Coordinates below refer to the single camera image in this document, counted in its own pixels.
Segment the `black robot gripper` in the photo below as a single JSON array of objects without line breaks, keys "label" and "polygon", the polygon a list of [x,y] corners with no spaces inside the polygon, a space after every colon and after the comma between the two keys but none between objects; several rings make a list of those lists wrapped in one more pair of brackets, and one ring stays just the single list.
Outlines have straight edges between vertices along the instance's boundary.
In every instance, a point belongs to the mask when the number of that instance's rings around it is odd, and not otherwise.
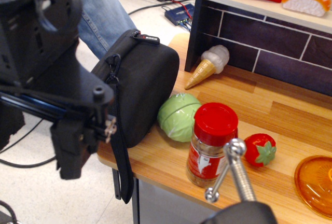
[{"label": "black robot gripper", "polygon": [[81,0],[1,0],[1,102],[46,120],[104,120],[112,89],[77,61]]}]

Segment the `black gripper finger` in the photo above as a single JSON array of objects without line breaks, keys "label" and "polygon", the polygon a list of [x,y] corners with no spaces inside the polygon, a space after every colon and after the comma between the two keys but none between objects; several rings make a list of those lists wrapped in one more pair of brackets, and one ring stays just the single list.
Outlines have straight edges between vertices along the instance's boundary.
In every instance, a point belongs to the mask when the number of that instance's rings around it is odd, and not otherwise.
[{"label": "black gripper finger", "polygon": [[99,147],[94,131],[85,128],[83,121],[62,119],[51,126],[50,132],[60,177],[80,178],[82,167]]},{"label": "black gripper finger", "polygon": [[23,112],[1,103],[1,149],[8,145],[11,135],[25,125]]}]

